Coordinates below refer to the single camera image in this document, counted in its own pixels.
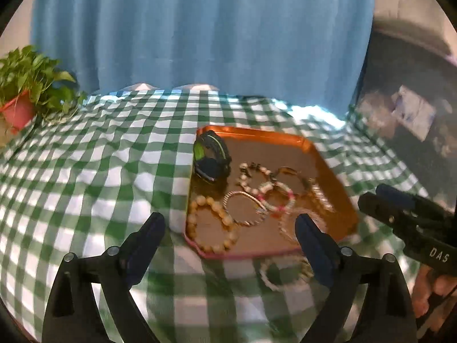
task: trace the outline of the jewelry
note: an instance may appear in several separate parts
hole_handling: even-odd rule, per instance
[[[317,228],[319,228],[321,232],[327,233],[327,224],[324,222],[324,220],[321,217],[319,217],[319,215],[317,215],[315,212],[308,210],[308,209],[294,208],[294,210],[292,210],[292,212],[283,214],[283,216],[281,217],[281,220],[279,222],[279,233],[281,235],[283,235],[287,240],[289,240],[293,244],[300,245],[300,243],[298,242],[298,240],[296,238],[295,231],[293,234],[291,234],[287,230],[287,221],[291,218],[293,220],[295,220],[296,217],[299,216],[300,214],[308,214],[309,217],[312,219],[312,221],[316,224]]]
[[[282,268],[293,266],[296,263],[301,263],[301,272],[298,276],[298,279],[286,285],[276,285],[272,283],[268,276],[266,275],[270,266],[276,263],[282,265]],[[276,257],[264,260],[260,265],[260,277],[265,285],[273,291],[286,291],[286,290],[294,290],[294,291],[301,291],[307,287],[308,281],[314,277],[314,272],[312,271],[311,265],[308,262],[308,259],[305,256],[301,255],[288,255],[284,257]]]
[[[316,182],[316,179],[309,178],[308,181],[311,184],[312,192],[314,193],[316,198],[319,200],[319,202],[321,203],[323,208],[327,211],[334,213],[335,209],[333,208],[333,205],[328,201],[327,197],[322,192],[321,187]]]
[[[277,182],[278,180],[278,175],[279,174],[289,174],[289,175],[295,175],[301,182],[301,184],[303,185],[303,187],[306,189],[306,188],[309,188],[309,183],[307,181],[307,179],[303,178],[303,176],[300,174],[299,171],[296,171],[295,169],[289,167],[289,166],[281,166],[278,170],[276,170],[274,173],[271,173],[270,175],[270,180],[272,182]]]
[[[280,189],[282,189],[287,197],[289,198],[289,202],[287,203],[286,206],[274,206],[274,205],[271,205],[269,204],[266,200],[265,200],[265,194],[271,190],[273,190],[274,187],[278,187]],[[259,186],[259,194],[257,195],[257,198],[258,200],[264,204],[264,206],[270,210],[270,211],[273,211],[273,212],[289,212],[293,206],[295,205],[295,195],[293,194],[293,191],[287,186],[285,185],[284,183],[281,183],[281,182],[265,182],[265,183],[262,183],[260,186]]]
[[[227,228],[227,236],[223,241],[222,245],[205,245],[202,241],[197,238],[196,228],[197,228],[197,216],[195,214],[198,207],[209,206],[211,210],[216,213],[225,228]],[[214,201],[212,197],[197,196],[195,201],[192,201],[190,204],[191,214],[187,216],[186,219],[186,233],[187,237],[194,241],[197,246],[202,249],[205,253],[213,252],[215,254],[221,254],[225,249],[230,250],[232,246],[238,240],[238,233],[236,230],[236,224],[233,218],[222,208],[222,205]]]
[[[259,206],[259,208],[255,212],[260,215],[260,219],[253,220],[251,222],[248,221],[248,220],[239,221],[239,220],[234,219],[235,223],[238,223],[238,224],[240,224],[242,226],[251,227],[251,226],[258,225],[258,224],[262,223],[265,220],[265,217],[266,217],[267,212],[268,212],[266,207],[259,200],[257,200],[254,196],[251,196],[250,194],[248,194],[246,192],[243,192],[243,191],[231,191],[231,192],[228,192],[224,196],[224,198],[222,199],[222,205],[223,205],[224,210],[227,211],[227,202],[228,202],[229,198],[234,196],[234,195],[243,195],[243,196],[246,196],[247,198],[249,198],[250,200],[254,201],[257,204],[257,206]]]
[[[249,186],[249,182],[251,181],[252,177],[250,171],[256,170],[258,172],[261,172],[267,178],[269,178],[271,174],[271,171],[268,170],[266,167],[254,162],[251,162],[250,165],[248,165],[247,162],[241,163],[239,165],[239,170],[241,171],[241,175],[239,176],[238,184],[245,192],[250,193],[254,196],[257,196],[259,194],[259,190],[257,188],[252,188]]]

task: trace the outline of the gingham cloth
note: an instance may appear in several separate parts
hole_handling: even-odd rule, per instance
[[[123,92],[91,97],[65,124],[24,129],[0,160],[0,296],[8,310],[40,340],[62,257],[96,256],[120,245],[158,211],[172,231],[131,294],[162,342],[297,342],[322,306],[325,287],[311,281],[304,291],[273,292],[260,279],[261,260],[203,261],[180,234],[197,128],[303,135],[353,203],[381,182],[426,192],[356,113],[337,130],[315,118],[295,119],[289,110],[271,99],[217,92]],[[362,218],[346,243],[360,255],[394,253],[412,285],[418,265],[401,253],[388,227]],[[285,281],[288,272],[274,268],[271,277]],[[121,342],[100,290],[94,286],[108,335]],[[360,307],[357,299],[344,335]]]

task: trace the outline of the human hand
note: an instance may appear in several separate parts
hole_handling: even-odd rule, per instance
[[[457,277],[442,275],[436,279],[432,279],[432,268],[422,265],[416,277],[413,293],[411,295],[413,303],[413,311],[416,318],[423,316],[429,309],[428,298],[432,293],[446,296],[452,292],[457,285]],[[436,308],[430,316],[429,327],[431,331],[437,332],[440,330],[444,321],[451,313],[457,301],[457,291],[455,291],[443,306]]]

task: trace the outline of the tablecloth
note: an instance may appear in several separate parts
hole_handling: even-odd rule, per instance
[[[215,91],[120,92],[90,97],[64,124],[36,120],[26,127],[0,156],[0,297],[8,310],[40,340],[65,253],[99,255],[159,211],[171,230],[131,294],[162,342],[297,342],[322,306],[325,287],[312,280],[300,292],[273,292],[260,279],[260,260],[203,261],[180,234],[196,129],[214,124],[303,135],[353,203],[380,182],[426,191],[357,113],[337,129],[289,110],[273,99]],[[361,215],[358,233],[345,243],[360,255],[394,253],[412,285],[418,265],[388,227]],[[279,278],[282,272],[276,270]],[[122,341],[100,285],[94,293],[110,339]],[[360,307],[358,297],[343,335]]]

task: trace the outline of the potted plant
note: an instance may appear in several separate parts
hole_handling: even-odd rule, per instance
[[[67,71],[57,70],[58,63],[31,45],[0,59],[0,112],[14,129],[24,128],[35,114],[47,121],[61,120],[83,102],[84,92],[63,85],[75,83],[75,79]]]

